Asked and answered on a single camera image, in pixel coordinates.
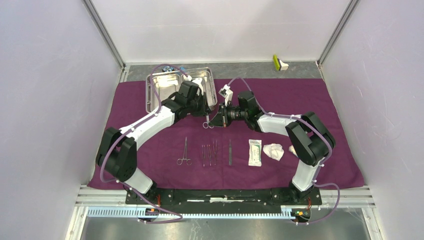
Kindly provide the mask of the steel surgical scissors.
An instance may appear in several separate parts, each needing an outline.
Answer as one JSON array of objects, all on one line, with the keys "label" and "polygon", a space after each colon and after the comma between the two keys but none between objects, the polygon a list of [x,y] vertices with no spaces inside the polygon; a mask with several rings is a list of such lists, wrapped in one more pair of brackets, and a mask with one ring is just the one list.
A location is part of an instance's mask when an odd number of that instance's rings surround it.
[{"label": "steel surgical scissors", "polygon": [[209,115],[206,115],[205,117],[206,117],[206,121],[205,121],[205,122],[203,122],[202,127],[203,127],[204,129],[213,129],[213,128],[214,128],[214,126],[213,126],[213,125],[211,125],[211,123],[210,123],[210,116],[209,116]]}]

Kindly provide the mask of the steel forceps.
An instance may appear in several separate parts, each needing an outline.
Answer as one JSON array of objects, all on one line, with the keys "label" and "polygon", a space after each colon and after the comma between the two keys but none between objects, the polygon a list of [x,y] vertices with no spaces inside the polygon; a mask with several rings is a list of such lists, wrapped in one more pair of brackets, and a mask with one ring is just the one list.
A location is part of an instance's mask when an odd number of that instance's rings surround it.
[{"label": "steel forceps", "polygon": [[185,140],[184,140],[183,156],[176,160],[176,164],[178,166],[181,166],[183,163],[186,163],[188,166],[192,165],[192,160],[188,158],[188,138],[187,137],[185,137]]},{"label": "steel forceps", "polygon": [[209,166],[212,166],[212,151],[211,151],[211,145],[207,144],[207,156],[208,156],[208,162]]}]

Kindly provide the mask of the steel scalpel handle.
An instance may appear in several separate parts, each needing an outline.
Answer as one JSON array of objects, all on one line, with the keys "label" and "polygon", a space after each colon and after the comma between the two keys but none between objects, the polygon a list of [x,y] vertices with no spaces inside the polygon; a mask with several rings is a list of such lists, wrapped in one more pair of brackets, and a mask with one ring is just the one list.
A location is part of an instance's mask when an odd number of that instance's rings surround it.
[{"label": "steel scalpel handle", "polygon": [[232,166],[232,141],[229,140],[228,144],[228,165]]},{"label": "steel scalpel handle", "polygon": [[212,148],[213,148],[213,159],[214,159],[214,165],[217,164],[217,148],[218,148],[218,140],[213,139],[212,140]]}]

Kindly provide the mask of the purple cloth wrap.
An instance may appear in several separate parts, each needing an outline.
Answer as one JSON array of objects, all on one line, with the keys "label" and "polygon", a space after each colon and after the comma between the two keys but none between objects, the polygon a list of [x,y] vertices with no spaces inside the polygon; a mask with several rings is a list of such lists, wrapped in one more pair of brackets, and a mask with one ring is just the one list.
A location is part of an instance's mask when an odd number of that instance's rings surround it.
[{"label": "purple cloth wrap", "polygon": [[[235,94],[251,89],[267,112],[302,115],[314,112],[333,135],[336,145],[332,155],[320,170],[317,183],[335,183],[342,189],[365,184],[360,168],[352,156],[336,108],[324,81],[306,79],[236,79],[230,84]],[[249,166],[249,140],[261,140],[263,145],[280,144],[285,150],[291,145],[288,137],[274,133],[259,133],[243,121],[229,127],[204,129],[203,117],[187,116],[150,138],[137,152],[137,166],[160,188],[169,189],[269,189],[287,187],[298,166],[298,158],[286,151],[280,161],[261,155],[262,166]],[[187,137],[187,157],[192,165],[177,165],[183,156]],[[217,140],[214,165],[213,139]],[[232,165],[229,166],[229,140],[232,145]],[[211,166],[206,150],[206,166],[202,162],[202,145],[210,145]]]}]

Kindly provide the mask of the metal instrument tray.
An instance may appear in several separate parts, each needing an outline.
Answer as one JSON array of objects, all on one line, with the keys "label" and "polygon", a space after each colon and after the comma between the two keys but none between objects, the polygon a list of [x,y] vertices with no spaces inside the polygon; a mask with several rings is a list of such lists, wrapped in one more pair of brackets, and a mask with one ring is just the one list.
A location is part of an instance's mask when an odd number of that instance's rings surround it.
[{"label": "metal instrument tray", "polygon": [[[218,99],[211,69],[208,67],[200,67],[186,69],[184,72],[192,78],[203,78],[203,88],[206,93],[207,102],[209,108],[213,111],[218,103]],[[160,100],[163,101],[172,93],[179,90],[185,78],[186,76],[179,70],[148,75],[146,78],[146,111],[150,113],[159,105],[159,100],[156,98],[154,91],[157,91]]]}]

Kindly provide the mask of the white sterile packet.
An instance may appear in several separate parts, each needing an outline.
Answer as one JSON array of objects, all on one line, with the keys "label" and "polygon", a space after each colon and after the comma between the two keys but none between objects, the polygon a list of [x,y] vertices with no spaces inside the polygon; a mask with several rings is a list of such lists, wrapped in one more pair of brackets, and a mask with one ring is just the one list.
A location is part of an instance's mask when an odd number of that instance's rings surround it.
[{"label": "white sterile packet", "polygon": [[249,143],[249,159],[248,165],[252,167],[261,167],[261,153],[262,153],[262,141],[257,139],[250,139]]}]

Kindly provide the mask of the white gauze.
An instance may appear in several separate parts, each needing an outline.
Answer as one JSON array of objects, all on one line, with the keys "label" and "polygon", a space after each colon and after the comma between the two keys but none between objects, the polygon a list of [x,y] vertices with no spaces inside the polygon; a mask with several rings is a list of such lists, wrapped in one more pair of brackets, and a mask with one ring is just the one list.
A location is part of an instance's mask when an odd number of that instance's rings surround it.
[{"label": "white gauze", "polygon": [[278,143],[266,144],[263,146],[263,152],[271,159],[280,161],[284,155],[283,146]]}]

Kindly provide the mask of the beige gauze roll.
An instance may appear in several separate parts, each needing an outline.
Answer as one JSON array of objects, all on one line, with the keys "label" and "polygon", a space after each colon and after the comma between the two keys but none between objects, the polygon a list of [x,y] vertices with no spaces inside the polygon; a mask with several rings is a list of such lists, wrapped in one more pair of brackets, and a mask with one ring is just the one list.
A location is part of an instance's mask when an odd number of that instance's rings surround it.
[{"label": "beige gauze roll", "polygon": [[289,146],[289,148],[288,148],[288,150],[289,150],[289,152],[290,152],[290,153],[292,153],[294,156],[298,157],[297,152],[296,152],[296,150],[295,150],[295,148],[294,148],[294,146],[293,146],[293,145],[290,145],[290,146]]}]

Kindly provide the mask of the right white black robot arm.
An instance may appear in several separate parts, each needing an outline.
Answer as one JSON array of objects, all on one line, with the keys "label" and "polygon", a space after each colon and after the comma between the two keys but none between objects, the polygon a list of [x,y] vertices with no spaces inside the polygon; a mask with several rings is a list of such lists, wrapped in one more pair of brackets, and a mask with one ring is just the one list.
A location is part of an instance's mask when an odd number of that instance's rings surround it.
[{"label": "right white black robot arm", "polygon": [[238,105],[231,102],[232,91],[219,91],[224,103],[210,121],[214,127],[229,127],[234,121],[244,121],[249,129],[259,133],[274,133],[289,137],[299,159],[296,172],[289,183],[289,199],[302,204],[309,198],[320,165],[328,159],[336,145],[330,131],[312,111],[303,115],[279,115],[265,112],[252,91],[238,94]]}]

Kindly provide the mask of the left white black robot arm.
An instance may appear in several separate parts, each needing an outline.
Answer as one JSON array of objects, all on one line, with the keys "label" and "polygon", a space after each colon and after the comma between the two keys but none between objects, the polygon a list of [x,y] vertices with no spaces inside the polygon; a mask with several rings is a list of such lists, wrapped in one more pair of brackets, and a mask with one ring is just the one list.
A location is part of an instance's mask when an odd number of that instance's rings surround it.
[{"label": "left white black robot arm", "polygon": [[188,115],[203,117],[211,112],[202,80],[195,78],[181,83],[179,90],[164,99],[160,106],[136,122],[120,129],[109,127],[105,130],[96,156],[100,167],[100,179],[105,173],[138,191],[138,197],[145,204],[157,198],[154,182],[138,168],[139,148],[160,131],[171,127]]}]

